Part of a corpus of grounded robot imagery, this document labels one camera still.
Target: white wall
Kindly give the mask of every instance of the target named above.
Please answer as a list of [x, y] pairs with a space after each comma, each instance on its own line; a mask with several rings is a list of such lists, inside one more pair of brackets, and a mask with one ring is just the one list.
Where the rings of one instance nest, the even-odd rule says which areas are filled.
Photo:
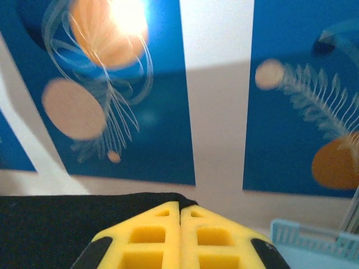
[[196, 187], [68, 176], [2, 41], [0, 106], [39, 174], [0, 171], [0, 194], [179, 192], [259, 229], [276, 217], [337, 228], [349, 200], [242, 191], [253, 4], [181, 0]]

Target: plastic basket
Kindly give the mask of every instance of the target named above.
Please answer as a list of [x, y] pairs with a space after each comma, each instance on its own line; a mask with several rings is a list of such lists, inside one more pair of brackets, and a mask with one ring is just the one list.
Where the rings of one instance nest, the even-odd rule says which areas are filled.
[[358, 269], [359, 236], [276, 219], [271, 239], [291, 269]]

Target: beige circle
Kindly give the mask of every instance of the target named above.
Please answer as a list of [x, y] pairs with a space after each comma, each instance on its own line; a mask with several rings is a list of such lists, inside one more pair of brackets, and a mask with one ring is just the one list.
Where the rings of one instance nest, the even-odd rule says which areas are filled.
[[280, 84], [283, 76], [283, 65], [276, 59], [268, 59], [257, 67], [255, 81], [258, 88], [271, 90]]
[[70, 8], [70, 26], [89, 59], [113, 69], [128, 66], [143, 55], [142, 41], [148, 41], [148, 28], [140, 35], [120, 32], [110, 8], [111, 0], [75, 0]]
[[96, 99], [81, 85], [64, 78], [51, 80], [42, 103], [52, 123], [75, 140], [91, 140], [105, 129], [105, 114]]
[[359, 185], [359, 175], [354, 171], [350, 149], [339, 149], [341, 139], [323, 146], [312, 162], [315, 180], [330, 189], [355, 189]]
[[113, 163], [119, 163], [121, 161], [121, 157], [116, 152], [114, 152], [113, 150], [110, 150], [107, 153], [107, 157]]

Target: poster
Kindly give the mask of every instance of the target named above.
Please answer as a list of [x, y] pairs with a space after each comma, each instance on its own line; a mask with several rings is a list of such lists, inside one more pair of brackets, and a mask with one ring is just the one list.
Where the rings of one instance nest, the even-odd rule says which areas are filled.
[[352, 197], [357, 1], [255, 1], [243, 189]]
[[0, 31], [70, 175], [195, 185], [179, 1], [4, 0]]
[[0, 169], [36, 172], [33, 164], [0, 111]]

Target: fern leaf illustration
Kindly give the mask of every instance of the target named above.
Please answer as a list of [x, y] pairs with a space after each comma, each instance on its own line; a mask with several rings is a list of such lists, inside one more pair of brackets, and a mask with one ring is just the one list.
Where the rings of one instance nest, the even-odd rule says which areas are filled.
[[315, 123], [325, 139], [340, 138], [340, 148], [350, 150], [359, 174], [359, 94], [355, 93], [350, 101], [339, 74], [334, 75], [329, 86], [323, 69], [317, 73], [309, 64], [294, 69], [270, 59], [257, 68], [256, 84], [262, 90], [276, 88], [290, 96], [293, 107], [305, 121]]

